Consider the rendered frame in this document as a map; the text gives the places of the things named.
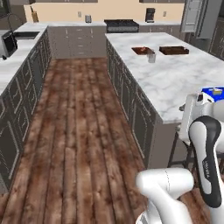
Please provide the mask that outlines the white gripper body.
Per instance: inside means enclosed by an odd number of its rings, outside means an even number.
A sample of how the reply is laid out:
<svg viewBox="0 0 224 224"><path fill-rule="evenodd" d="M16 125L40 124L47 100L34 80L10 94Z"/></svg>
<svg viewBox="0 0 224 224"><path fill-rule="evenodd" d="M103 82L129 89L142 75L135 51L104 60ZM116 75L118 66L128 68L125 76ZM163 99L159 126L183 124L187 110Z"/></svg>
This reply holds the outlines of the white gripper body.
<svg viewBox="0 0 224 224"><path fill-rule="evenodd" d="M180 124L179 138L184 142L189 142L188 131L191 123L200 116L201 103L198 101L199 94L189 94L186 97L184 114Z"/></svg>

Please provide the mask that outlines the empty brown tray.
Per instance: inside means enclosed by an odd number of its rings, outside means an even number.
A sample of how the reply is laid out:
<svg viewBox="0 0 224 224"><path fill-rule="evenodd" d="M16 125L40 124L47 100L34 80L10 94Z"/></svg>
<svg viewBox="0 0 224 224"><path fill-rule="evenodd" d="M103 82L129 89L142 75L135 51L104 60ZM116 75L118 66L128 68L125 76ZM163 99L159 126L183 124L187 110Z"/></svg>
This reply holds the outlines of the empty brown tray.
<svg viewBox="0 0 224 224"><path fill-rule="evenodd" d="M189 50L183 46L160 46L159 51L164 55L180 55L189 53Z"/></svg>

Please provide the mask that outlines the pale fridge door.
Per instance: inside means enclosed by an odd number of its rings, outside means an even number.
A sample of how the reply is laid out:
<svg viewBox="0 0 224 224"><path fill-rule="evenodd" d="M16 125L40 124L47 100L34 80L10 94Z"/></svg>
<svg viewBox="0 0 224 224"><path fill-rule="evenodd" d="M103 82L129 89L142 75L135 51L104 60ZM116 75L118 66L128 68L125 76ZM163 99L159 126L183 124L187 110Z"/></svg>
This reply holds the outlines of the pale fridge door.
<svg viewBox="0 0 224 224"><path fill-rule="evenodd" d="M197 32L206 6L207 0L185 0L180 30L182 32Z"/></svg>

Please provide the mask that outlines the grey fridge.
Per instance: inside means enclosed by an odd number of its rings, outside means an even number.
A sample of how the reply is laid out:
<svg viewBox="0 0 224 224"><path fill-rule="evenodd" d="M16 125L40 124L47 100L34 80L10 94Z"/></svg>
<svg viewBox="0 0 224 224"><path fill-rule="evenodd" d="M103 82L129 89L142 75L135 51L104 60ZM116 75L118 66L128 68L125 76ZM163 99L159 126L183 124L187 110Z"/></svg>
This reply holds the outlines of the grey fridge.
<svg viewBox="0 0 224 224"><path fill-rule="evenodd" d="M210 39L213 36L222 0L203 0L196 31L197 39Z"/></svg>

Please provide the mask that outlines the blue box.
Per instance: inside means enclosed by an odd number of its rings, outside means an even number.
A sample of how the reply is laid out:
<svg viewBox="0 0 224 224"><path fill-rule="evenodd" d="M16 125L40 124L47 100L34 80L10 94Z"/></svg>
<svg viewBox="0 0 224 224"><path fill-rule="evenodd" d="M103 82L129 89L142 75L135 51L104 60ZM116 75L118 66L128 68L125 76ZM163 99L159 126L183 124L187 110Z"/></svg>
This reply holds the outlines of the blue box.
<svg viewBox="0 0 224 224"><path fill-rule="evenodd" d="M210 95L215 102L224 100L224 87L204 87L202 91Z"/></svg>

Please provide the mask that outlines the dark metal stool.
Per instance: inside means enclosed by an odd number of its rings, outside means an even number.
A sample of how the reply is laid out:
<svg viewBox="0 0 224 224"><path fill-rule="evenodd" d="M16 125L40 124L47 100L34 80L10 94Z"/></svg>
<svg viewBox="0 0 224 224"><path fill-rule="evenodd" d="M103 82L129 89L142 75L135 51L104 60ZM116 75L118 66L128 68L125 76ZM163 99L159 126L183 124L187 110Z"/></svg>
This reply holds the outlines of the dark metal stool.
<svg viewBox="0 0 224 224"><path fill-rule="evenodd" d="M193 147L179 138L179 133L175 133L171 154L168 161L168 167L183 167L192 174L196 172L196 163Z"/></svg>

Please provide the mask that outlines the dark island cupboards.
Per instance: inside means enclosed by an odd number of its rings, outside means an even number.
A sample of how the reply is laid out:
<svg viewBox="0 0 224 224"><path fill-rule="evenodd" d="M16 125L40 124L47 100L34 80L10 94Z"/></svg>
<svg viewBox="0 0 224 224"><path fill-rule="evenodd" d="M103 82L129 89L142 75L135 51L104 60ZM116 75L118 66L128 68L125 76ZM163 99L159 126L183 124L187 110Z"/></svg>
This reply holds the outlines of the dark island cupboards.
<svg viewBox="0 0 224 224"><path fill-rule="evenodd" d="M108 40L106 40L106 47L108 76L131 127L144 165L148 166L157 114L130 70Z"/></svg>

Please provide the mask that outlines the dark tall cabinet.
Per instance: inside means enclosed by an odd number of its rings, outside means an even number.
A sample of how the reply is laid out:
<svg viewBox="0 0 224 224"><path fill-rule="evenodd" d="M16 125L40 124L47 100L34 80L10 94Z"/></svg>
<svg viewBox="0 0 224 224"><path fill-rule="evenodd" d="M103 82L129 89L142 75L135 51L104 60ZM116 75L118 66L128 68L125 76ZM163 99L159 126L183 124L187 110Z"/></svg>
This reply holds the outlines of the dark tall cabinet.
<svg viewBox="0 0 224 224"><path fill-rule="evenodd" d="M209 52L213 56L224 60L224 17L217 19Z"/></svg>

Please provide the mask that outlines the grey cupboards beside hob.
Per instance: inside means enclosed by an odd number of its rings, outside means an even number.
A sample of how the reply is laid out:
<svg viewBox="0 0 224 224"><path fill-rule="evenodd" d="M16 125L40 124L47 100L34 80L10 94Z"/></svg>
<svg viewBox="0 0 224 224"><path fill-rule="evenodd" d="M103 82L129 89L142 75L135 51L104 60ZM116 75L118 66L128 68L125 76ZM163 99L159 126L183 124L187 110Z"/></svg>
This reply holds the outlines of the grey cupboards beside hob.
<svg viewBox="0 0 224 224"><path fill-rule="evenodd" d="M140 32L166 32L175 38L184 40L185 34L180 32L179 25L140 25Z"/></svg>

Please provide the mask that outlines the black coffee machine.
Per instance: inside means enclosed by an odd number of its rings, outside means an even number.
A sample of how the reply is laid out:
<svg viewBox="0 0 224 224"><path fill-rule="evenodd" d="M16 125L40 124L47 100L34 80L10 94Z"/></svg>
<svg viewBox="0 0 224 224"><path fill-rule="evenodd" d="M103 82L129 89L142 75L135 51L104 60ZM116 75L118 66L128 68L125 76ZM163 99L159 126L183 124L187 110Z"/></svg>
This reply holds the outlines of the black coffee machine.
<svg viewBox="0 0 224 224"><path fill-rule="evenodd" d="M147 8L146 14L145 14L145 22L146 23L153 23L154 22L154 14L155 9L154 8Z"/></svg>

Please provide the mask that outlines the black hob with oven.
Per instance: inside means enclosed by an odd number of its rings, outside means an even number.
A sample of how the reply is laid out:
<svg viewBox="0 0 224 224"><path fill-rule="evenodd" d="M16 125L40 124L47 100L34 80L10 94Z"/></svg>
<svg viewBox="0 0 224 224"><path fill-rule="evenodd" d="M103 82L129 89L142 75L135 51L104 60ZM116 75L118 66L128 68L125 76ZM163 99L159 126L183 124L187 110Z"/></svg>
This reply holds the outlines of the black hob with oven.
<svg viewBox="0 0 224 224"><path fill-rule="evenodd" d="M107 33L135 33L139 32L139 24L133 19L105 19Z"/></svg>

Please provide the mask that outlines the grey drawer run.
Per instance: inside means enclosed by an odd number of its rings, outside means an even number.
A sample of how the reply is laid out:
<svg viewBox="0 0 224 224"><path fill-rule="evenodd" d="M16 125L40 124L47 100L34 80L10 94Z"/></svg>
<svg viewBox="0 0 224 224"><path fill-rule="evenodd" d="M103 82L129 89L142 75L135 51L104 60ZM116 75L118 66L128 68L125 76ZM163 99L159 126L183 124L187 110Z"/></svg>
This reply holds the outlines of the grey drawer run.
<svg viewBox="0 0 224 224"><path fill-rule="evenodd" d="M54 59L106 56L105 26L49 26L47 32Z"/></svg>

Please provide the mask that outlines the dark cupboard run under sink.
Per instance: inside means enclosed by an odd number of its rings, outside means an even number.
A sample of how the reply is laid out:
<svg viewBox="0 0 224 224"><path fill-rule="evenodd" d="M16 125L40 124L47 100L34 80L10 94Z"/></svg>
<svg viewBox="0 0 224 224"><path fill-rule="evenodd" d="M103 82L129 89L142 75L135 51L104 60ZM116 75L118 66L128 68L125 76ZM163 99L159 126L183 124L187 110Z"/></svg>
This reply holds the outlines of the dark cupboard run under sink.
<svg viewBox="0 0 224 224"><path fill-rule="evenodd" d="M37 31L33 41L0 87L0 194L11 190L51 61L47 29Z"/></svg>

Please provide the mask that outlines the sink basin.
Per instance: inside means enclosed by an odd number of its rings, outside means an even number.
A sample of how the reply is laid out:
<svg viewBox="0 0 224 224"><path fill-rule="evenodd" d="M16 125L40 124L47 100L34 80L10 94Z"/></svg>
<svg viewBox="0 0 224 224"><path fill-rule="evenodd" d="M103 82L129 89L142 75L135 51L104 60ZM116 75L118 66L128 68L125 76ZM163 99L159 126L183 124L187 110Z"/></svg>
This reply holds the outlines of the sink basin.
<svg viewBox="0 0 224 224"><path fill-rule="evenodd" d="M15 31L16 39L35 39L38 36L38 31Z"/></svg>

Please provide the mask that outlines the wooden knife block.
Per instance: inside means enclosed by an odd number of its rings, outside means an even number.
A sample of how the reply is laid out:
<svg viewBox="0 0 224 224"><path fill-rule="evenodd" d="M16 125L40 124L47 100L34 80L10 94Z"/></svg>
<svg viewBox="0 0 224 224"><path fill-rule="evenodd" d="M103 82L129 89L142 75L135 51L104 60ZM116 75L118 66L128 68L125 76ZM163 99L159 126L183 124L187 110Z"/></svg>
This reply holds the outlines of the wooden knife block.
<svg viewBox="0 0 224 224"><path fill-rule="evenodd" d="M34 23L39 21L37 12L31 7L31 16Z"/></svg>

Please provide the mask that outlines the black and silver appliance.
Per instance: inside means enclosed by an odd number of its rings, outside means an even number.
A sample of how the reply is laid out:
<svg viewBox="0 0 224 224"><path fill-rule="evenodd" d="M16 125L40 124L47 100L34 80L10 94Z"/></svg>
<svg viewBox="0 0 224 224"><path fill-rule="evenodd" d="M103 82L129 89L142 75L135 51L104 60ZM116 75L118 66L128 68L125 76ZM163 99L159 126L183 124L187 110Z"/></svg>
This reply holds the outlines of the black and silver appliance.
<svg viewBox="0 0 224 224"><path fill-rule="evenodd" d="M9 58L18 49L15 35L11 30L0 30L0 57Z"/></svg>

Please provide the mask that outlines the dark curved tap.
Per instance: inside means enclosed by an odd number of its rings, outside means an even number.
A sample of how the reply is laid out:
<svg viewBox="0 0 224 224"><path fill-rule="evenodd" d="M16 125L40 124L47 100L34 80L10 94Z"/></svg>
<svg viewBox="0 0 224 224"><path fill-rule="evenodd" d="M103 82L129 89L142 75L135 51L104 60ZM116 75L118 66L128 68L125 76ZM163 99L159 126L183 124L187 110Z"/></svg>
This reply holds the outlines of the dark curved tap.
<svg viewBox="0 0 224 224"><path fill-rule="evenodd" d="M10 29L14 32L17 28L24 24L23 20L16 14L10 13L7 16L7 22Z"/></svg>

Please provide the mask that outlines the dark wall cupboards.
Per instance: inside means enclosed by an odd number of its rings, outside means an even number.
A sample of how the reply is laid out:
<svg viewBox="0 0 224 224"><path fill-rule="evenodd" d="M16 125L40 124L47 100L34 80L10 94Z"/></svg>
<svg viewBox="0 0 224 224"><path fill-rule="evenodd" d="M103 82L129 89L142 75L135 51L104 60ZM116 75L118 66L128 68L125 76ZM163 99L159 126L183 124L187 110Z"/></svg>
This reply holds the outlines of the dark wall cupboards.
<svg viewBox="0 0 224 224"><path fill-rule="evenodd" d="M34 3L98 3L98 0L9 0L10 5L28 5Z"/></svg>

